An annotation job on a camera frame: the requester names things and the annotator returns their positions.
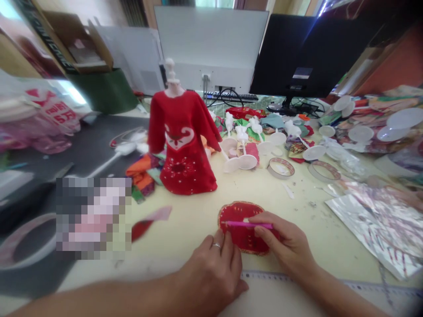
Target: sleeve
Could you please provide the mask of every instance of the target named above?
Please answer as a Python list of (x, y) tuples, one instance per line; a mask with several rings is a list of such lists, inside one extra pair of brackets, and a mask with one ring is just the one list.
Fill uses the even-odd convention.
[(220, 136), (220, 133), (217, 130), (204, 101), (197, 93), (196, 95), (196, 111), (193, 118), (195, 130), (207, 139), (208, 146), (220, 152), (219, 142), (222, 141), (222, 137)]
[(150, 124), (148, 127), (148, 146), (150, 153), (157, 154), (163, 151), (166, 139), (164, 136), (164, 112), (153, 97), (150, 108)]

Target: white mannequin stand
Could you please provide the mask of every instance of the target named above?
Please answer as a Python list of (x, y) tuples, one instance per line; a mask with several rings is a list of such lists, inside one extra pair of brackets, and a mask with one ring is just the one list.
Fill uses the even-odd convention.
[(169, 69), (169, 78), (167, 80), (168, 88), (164, 91), (164, 93), (169, 98), (176, 98), (182, 96), (185, 90), (181, 87), (179, 79), (175, 78), (175, 72), (173, 71), (173, 68), (175, 67), (175, 62), (173, 61), (173, 59), (166, 59), (166, 66)]

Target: black monitor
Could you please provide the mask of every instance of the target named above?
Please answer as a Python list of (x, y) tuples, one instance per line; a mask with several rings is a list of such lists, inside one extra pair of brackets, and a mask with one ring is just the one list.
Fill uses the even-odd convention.
[(250, 93), (286, 96), (278, 112), (292, 115), (293, 97), (329, 95), (379, 27), (357, 19), (272, 14)]

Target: miniature red dress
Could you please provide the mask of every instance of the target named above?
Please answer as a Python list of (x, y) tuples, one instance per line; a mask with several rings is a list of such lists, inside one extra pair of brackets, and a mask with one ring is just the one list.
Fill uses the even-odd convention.
[(161, 91), (153, 96), (148, 145), (153, 154), (167, 143), (160, 179), (170, 192), (191, 195), (216, 190), (216, 178), (208, 162), (201, 135), (220, 151), (220, 134), (201, 97), (192, 91), (170, 98)]

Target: craft table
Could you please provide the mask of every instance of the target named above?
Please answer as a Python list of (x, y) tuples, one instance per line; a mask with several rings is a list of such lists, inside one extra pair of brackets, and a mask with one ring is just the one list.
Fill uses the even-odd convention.
[[(128, 114), (142, 116), (137, 110)], [(321, 136), (317, 129), (315, 131), (311, 139), (318, 142)], [(283, 151), (283, 158), (289, 160), (287, 151)], [(389, 179), (373, 166), (371, 157), (357, 156), (372, 174)], [(295, 174), (289, 180), (282, 181), (271, 176), (266, 169), (272, 157), (273, 155), (262, 156), (261, 167), (255, 170), (237, 170), (226, 174), (223, 172), (224, 157), (220, 153), (214, 153), (210, 163), (218, 184), (215, 192), (179, 196), (171, 194), (162, 186), (156, 186), (154, 193), (142, 204), (138, 205), (132, 200), (131, 208), (127, 209), (131, 223), (162, 206), (171, 205), (172, 212), (168, 221), (153, 223), (146, 234), (132, 245), (132, 251), (124, 261), (78, 261), (59, 290), (115, 277), (128, 280), (147, 279), (177, 269), (191, 256), (206, 235), (214, 234), (217, 230), (220, 208), (238, 200), (260, 205), (265, 210), (297, 224), (306, 233), (317, 263), (337, 278), (381, 283), (377, 259), (324, 203), (332, 199), (332, 196), (318, 189), (324, 183), (309, 173), (307, 163), (298, 164), (291, 161)], [(322, 160), (343, 171), (327, 155)], [(294, 192), (294, 199), (288, 196), (282, 182)], [(281, 272), (271, 254), (264, 257), (242, 254), (242, 262), (244, 269)], [(423, 282), (423, 273), (418, 273), (409, 281), (400, 282), (388, 270), (385, 272), (387, 282), (392, 285), (420, 287)], [(6, 303), (5, 301), (8, 306), (5, 312), (27, 302), (24, 299), (0, 297), (0, 306)]]

